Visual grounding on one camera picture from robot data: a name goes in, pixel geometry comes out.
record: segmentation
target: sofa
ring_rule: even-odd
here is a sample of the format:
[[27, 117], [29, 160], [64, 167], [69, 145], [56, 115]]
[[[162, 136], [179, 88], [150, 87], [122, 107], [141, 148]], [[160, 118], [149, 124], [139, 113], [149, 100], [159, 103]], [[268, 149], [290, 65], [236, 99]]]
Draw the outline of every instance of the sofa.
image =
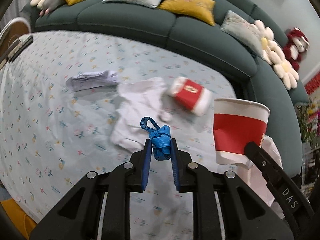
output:
[[262, 20], [274, 31], [278, 44], [285, 46], [287, 36], [261, 8], [250, 0], [214, 0], [216, 25], [210, 26], [158, 8], [101, 1], [63, 5], [43, 17], [29, 5], [23, 12], [29, 14], [34, 32], [71, 30], [120, 36], [165, 48], [217, 70], [236, 84], [237, 95], [270, 109], [266, 135], [278, 147], [284, 171], [290, 177], [300, 172], [302, 144], [294, 105], [309, 102], [302, 83], [287, 91], [268, 63], [220, 30], [227, 11], [232, 10], [250, 23]]

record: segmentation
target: metal screw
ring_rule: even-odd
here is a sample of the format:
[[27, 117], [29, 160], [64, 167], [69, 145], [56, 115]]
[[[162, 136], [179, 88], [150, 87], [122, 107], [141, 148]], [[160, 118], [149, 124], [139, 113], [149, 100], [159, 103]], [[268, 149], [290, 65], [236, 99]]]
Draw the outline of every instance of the metal screw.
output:
[[131, 168], [133, 167], [133, 163], [130, 163], [130, 162], [125, 163], [125, 164], [123, 164], [123, 167], [124, 167], [125, 169], [131, 169]]
[[233, 171], [227, 171], [226, 176], [229, 179], [233, 179], [236, 176], [236, 174]]
[[94, 171], [90, 171], [87, 174], [88, 179], [93, 179], [97, 174]]
[[198, 168], [198, 164], [197, 164], [197, 163], [189, 163], [189, 164], [188, 164], [188, 167], [189, 167], [190, 169], [196, 169], [196, 168]]

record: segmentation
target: gray plush toy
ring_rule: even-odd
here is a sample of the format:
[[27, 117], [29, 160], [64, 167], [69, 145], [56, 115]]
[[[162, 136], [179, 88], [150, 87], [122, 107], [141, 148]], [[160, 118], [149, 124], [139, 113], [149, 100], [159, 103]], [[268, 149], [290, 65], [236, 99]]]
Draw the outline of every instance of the gray plush toy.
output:
[[65, 0], [44, 0], [40, 16], [47, 15], [54, 11], [58, 6], [65, 4]]

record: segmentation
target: red and white paper cup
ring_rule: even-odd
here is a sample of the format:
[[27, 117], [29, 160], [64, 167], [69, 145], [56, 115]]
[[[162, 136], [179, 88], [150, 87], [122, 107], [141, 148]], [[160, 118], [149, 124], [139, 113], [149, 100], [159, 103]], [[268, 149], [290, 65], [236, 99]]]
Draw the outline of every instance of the red and white paper cup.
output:
[[171, 96], [186, 109], [202, 116], [208, 109], [212, 92], [185, 77], [178, 77], [170, 88]]
[[244, 147], [255, 142], [261, 147], [270, 110], [265, 105], [233, 98], [214, 100], [213, 137], [217, 164], [232, 164], [250, 169], [253, 163]]

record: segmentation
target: blue ribbon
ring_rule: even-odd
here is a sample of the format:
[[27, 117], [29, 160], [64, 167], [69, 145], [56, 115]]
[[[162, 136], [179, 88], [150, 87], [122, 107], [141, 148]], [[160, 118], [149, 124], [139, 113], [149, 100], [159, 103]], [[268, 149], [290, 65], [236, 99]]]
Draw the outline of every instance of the blue ribbon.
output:
[[[147, 122], [150, 121], [155, 127], [150, 128]], [[149, 138], [152, 143], [153, 155], [157, 161], [166, 161], [171, 158], [171, 135], [170, 127], [164, 125], [160, 128], [159, 125], [150, 117], [144, 117], [141, 119], [140, 126], [143, 130], [149, 133]]]

